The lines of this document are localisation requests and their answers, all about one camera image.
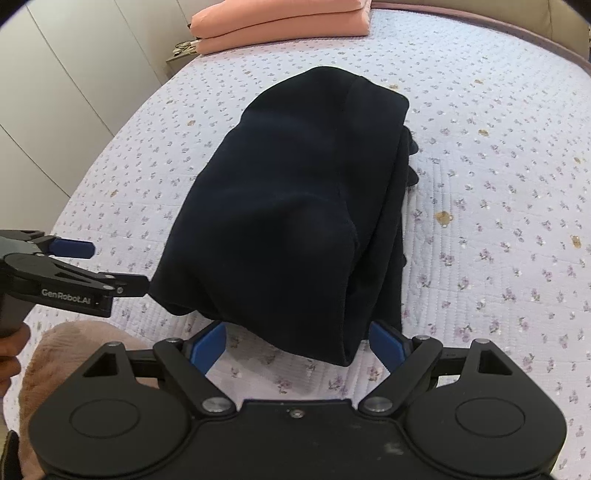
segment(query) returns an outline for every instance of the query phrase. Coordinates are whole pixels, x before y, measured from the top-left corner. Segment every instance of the brown stain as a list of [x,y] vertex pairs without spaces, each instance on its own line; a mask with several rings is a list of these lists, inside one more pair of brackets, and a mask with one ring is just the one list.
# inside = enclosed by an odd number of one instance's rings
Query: brown stain
[[439,222],[439,225],[441,225],[442,227],[447,227],[453,220],[453,215],[450,215],[449,212],[446,212],[444,210],[442,212],[437,212],[435,214],[435,220],[437,220]]

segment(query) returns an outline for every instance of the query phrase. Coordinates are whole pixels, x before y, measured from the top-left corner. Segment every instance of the metal screw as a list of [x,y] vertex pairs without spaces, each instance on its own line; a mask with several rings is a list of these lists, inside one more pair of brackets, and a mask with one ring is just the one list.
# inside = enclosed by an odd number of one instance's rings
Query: metal screw
[[209,413],[222,413],[232,408],[232,402],[224,397],[212,397],[203,400],[201,406]]
[[300,410],[299,408],[295,408],[294,410],[290,410],[290,417],[292,419],[300,419],[304,415],[306,415],[306,412],[304,410]]
[[388,411],[393,406],[392,402],[384,397],[370,397],[363,402],[364,409],[371,413],[382,413]]

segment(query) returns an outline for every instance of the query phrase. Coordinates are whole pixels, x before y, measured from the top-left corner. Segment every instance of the stack of folded towels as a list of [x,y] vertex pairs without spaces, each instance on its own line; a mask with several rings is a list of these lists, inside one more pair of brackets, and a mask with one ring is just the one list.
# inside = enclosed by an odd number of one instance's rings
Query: stack of folded towels
[[371,0],[225,0],[196,14],[197,53],[281,40],[369,34]]

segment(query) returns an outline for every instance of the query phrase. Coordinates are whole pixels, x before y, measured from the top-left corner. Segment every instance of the blue gripper pad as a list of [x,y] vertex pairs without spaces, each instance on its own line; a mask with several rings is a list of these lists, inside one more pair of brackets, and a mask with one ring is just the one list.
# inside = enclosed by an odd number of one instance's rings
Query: blue gripper pad
[[220,323],[193,345],[189,361],[205,375],[225,350],[226,326]]
[[49,245],[48,253],[56,257],[92,258],[95,254],[95,246],[91,242],[56,238]]
[[369,346],[379,360],[391,373],[396,370],[410,354],[408,346],[405,345],[404,337],[400,338],[388,332],[377,322],[369,325]]

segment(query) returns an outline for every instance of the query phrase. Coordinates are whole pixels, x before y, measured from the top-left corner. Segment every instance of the wall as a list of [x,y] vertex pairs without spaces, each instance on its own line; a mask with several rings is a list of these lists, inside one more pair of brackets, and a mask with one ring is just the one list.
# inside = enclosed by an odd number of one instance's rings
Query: wall
[[0,229],[51,230],[215,0],[33,0],[0,28]]

